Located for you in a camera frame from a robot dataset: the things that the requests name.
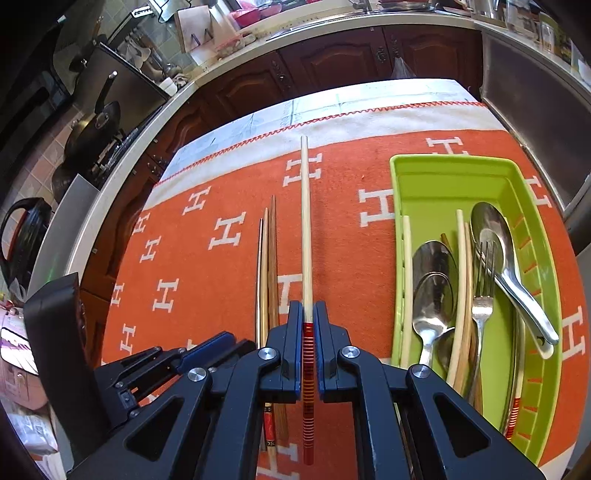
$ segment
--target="green tray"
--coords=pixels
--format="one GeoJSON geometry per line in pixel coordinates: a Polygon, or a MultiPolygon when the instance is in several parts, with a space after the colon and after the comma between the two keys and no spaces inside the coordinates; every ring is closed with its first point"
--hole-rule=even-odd
{"type": "MultiPolygon", "coordinates": [[[[468,155],[396,155],[390,159],[394,186],[396,221],[396,309],[392,364],[398,365],[404,291],[402,216],[410,217],[412,252],[428,240],[439,240],[445,233],[457,260],[456,210],[470,221],[477,202],[493,204],[505,216],[517,251],[521,279],[535,294],[555,330],[560,343],[554,355],[543,360],[529,333],[525,334],[525,369],[521,409],[512,443],[534,463],[538,463],[554,417],[560,386],[560,296],[548,238],[529,187],[517,165],[503,158],[468,155]]],[[[497,429],[501,425],[511,381],[512,306],[497,288],[493,314],[486,322],[482,354],[484,417],[497,429]]],[[[423,344],[413,331],[410,364],[417,363],[423,344]]],[[[433,369],[443,376],[434,356],[433,369]]]]}

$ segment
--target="spoon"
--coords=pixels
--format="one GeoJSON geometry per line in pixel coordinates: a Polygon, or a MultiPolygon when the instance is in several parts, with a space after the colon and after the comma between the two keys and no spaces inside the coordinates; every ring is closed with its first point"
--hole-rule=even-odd
{"type": "Polygon", "coordinates": [[[423,340],[419,363],[431,367],[433,346],[451,327],[452,290],[447,277],[441,273],[427,275],[418,285],[413,300],[413,329],[423,340]]]}
{"type": "Polygon", "coordinates": [[[495,282],[509,297],[522,318],[531,328],[532,333],[550,345],[558,344],[558,334],[552,327],[540,304],[521,284],[514,257],[513,238],[505,218],[490,203],[480,202],[474,205],[470,219],[472,239],[475,243],[492,241],[500,252],[495,258],[495,282]]]}
{"type": "Polygon", "coordinates": [[[435,272],[445,275],[450,284],[453,305],[450,317],[453,318],[457,305],[456,262],[445,244],[438,240],[429,240],[418,247],[413,255],[413,293],[416,294],[418,286],[427,275],[435,272]]]}
{"type": "Polygon", "coordinates": [[[445,373],[449,370],[449,362],[452,359],[453,332],[455,329],[455,327],[451,327],[445,332],[437,341],[435,347],[435,350],[437,350],[437,358],[445,373]]]}

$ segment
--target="cabinet handle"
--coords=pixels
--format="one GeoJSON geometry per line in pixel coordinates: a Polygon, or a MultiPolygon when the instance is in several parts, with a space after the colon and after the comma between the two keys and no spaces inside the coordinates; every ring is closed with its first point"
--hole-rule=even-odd
{"type": "Polygon", "coordinates": [[[281,86],[284,88],[290,89],[291,88],[290,79],[287,75],[285,75],[281,71],[281,66],[275,60],[272,60],[271,67],[273,68],[273,72],[275,73],[275,76],[277,77],[277,80],[279,80],[279,83],[281,84],[281,86]]]}
{"type": "Polygon", "coordinates": [[[384,47],[379,47],[375,52],[375,57],[378,59],[380,63],[386,62],[386,49],[384,47]]]}
{"type": "Polygon", "coordinates": [[[400,45],[394,35],[390,35],[390,45],[392,46],[392,56],[396,59],[401,58],[402,54],[400,53],[400,45]]]}

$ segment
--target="wooden chopstick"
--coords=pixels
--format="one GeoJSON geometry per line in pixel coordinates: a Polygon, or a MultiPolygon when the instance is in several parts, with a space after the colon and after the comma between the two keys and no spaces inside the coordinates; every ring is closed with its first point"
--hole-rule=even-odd
{"type": "Polygon", "coordinates": [[[304,464],[314,463],[314,328],[312,324],[312,224],[308,137],[301,137],[301,263],[304,304],[303,379],[304,464]]]}
{"type": "Polygon", "coordinates": [[[402,323],[402,348],[400,368],[410,365],[410,343],[413,339],[413,245],[410,233],[410,218],[402,217],[402,242],[404,253],[404,312],[402,323]]]}
{"type": "MultiPolygon", "coordinates": [[[[261,262],[262,262],[262,218],[259,220],[259,242],[256,255],[256,292],[255,292],[255,343],[256,348],[261,347],[261,262]]],[[[261,432],[261,444],[259,446],[262,452],[267,451],[265,442],[265,428],[261,432]]]]}
{"type": "Polygon", "coordinates": [[[265,208],[262,219],[262,248],[261,248],[261,347],[267,342],[269,332],[269,209],[265,208]]]}
{"type": "MultiPolygon", "coordinates": [[[[267,344],[269,333],[269,209],[265,208],[262,219],[262,249],[261,249],[261,346],[267,344]]],[[[275,426],[273,425],[272,405],[265,403],[264,408],[265,442],[269,457],[269,468],[277,471],[277,447],[275,445],[275,426]]]]}
{"type": "MultiPolygon", "coordinates": [[[[277,287],[277,201],[271,197],[269,209],[269,328],[279,326],[279,292],[277,287]]],[[[273,404],[275,435],[278,442],[289,444],[287,429],[287,411],[284,404],[273,404]]]]}
{"type": "Polygon", "coordinates": [[[472,258],[472,240],[470,239],[470,225],[464,223],[464,232],[466,240],[466,301],[464,331],[462,333],[462,344],[460,348],[460,358],[457,363],[456,379],[453,388],[460,395],[464,396],[466,380],[468,378],[468,366],[470,365],[470,336],[472,334],[472,297],[473,297],[473,258],[472,258]]]}
{"type": "Polygon", "coordinates": [[[464,229],[464,212],[461,210],[456,210],[456,222],[458,246],[456,330],[453,334],[452,355],[449,361],[449,369],[447,371],[447,383],[452,387],[456,380],[466,318],[466,231],[464,229]]]}

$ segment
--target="red zigzag stitching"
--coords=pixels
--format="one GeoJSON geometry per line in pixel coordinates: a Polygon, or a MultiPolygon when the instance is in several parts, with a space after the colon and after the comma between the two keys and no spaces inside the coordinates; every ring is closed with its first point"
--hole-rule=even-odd
{"type": "Polygon", "coordinates": [[[235,145],[232,145],[230,147],[223,148],[220,151],[209,154],[207,157],[203,157],[202,159],[197,160],[196,162],[191,163],[190,165],[187,165],[185,168],[172,174],[170,177],[167,177],[166,179],[159,181],[155,186],[162,185],[163,183],[169,181],[170,179],[175,178],[176,175],[179,175],[180,173],[182,173],[186,170],[189,170],[190,168],[196,167],[197,165],[201,165],[202,163],[205,163],[213,158],[223,155],[226,152],[230,152],[230,151],[235,150],[236,148],[239,148],[243,145],[246,145],[246,144],[249,144],[252,142],[256,142],[257,140],[261,140],[263,138],[270,137],[271,135],[275,135],[280,132],[290,130],[292,128],[302,127],[303,125],[310,125],[310,124],[313,124],[316,122],[320,122],[322,120],[330,120],[332,118],[339,118],[341,116],[353,115],[355,113],[387,112],[389,110],[400,110],[403,108],[422,108],[422,107],[426,107],[426,106],[446,106],[446,105],[472,105],[472,106],[480,106],[480,107],[487,108],[484,103],[480,103],[480,102],[449,102],[449,101],[448,102],[425,102],[425,103],[412,103],[410,105],[395,105],[395,106],[382,106],[382,107],[377,107],[377,108],[368,108],[366,110],[357,110],[354,112],[337,113],[335,115],[323,116],[321,118],[314,118],[313,120],[308,120],[308,121],[302,122],[300,124],[288,125],[287,127],[278,128],[277,130],[273,130],[272,132],[267,132],[266,134],[257,135],[255,137],[249,138],[248,140],[244,140],[244,141],[237,143],[235,145]]]}

